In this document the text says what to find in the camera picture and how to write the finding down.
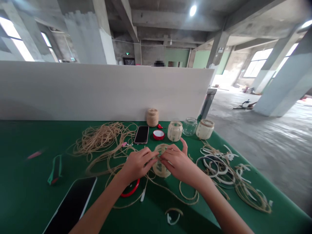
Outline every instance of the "white partition wall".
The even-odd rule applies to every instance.
[[[197,117],[213,70],[0,61],[1,120],[160,121]]]

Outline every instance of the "doorway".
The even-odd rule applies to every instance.
[[[136,65],[136,62],[135,62],[135,59],[134,58],[123,58],[123,64],[124,65],[132,65],[132,66],[135,66]]]

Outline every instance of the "hand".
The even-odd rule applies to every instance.
[[[126,185],[147,174],[150,168],[157,162],[159,152],[151,152],[148,147],[139,152],[131,152],[123,168],[118,175]]]
[[[180,139],[183,150],[181,151],[175,144],[169,145],[167,150],[160,156],[161,162],[175,178],[198,190],[202,178],[207,179],[207,175],[190,160],[187,156],[188,145],[183,138]]]

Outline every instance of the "green wall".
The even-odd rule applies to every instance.
[[[210,55],[209,50],[196,51],[193,68],[206,68],[209,55]]]
[[[205,50],[205,51],[197,51],[194,59],[194,64],[193,68],[205,68],[208,63],[208,58],[210,55],[210,51]],[[230,52],[224,52],[223,56],[221,58],[218,70],[217,70],[217,75],[222,75],[225,66],[227,65],[228,58],[230,56]]]
[[[178,66],[178,62],[183,62],[182,67],[186,67],[188,63],[189,50],[181,50],[181,49],[167,49],[165,55],[165,64],[168,67],[168,62],[174,62],[174,66]]]

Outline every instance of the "phone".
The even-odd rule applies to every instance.
[[[85,212],[97,179],[88,177],[73,182],[43,234],[68,234],[72,230]]]
[[[134,143],[137,145],[147,144],[149,129],[150,128],[148,126],[139,126],[136,132],[136,138],[134,139]]]

